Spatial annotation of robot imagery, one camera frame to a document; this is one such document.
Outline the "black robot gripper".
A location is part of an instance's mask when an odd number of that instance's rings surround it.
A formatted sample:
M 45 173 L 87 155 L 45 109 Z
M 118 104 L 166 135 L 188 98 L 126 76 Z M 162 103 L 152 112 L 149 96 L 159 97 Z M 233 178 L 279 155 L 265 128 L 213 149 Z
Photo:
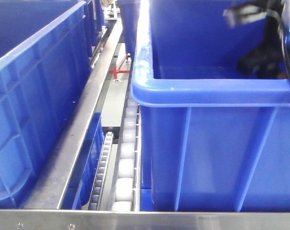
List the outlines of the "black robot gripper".
M 275 78 L 279 64 L 290 66 L 290 0 L 250 0 L 223 12 L 231 27 L 265 20 L 262 40 L 237 62 L 238 70 L 260 78 Z

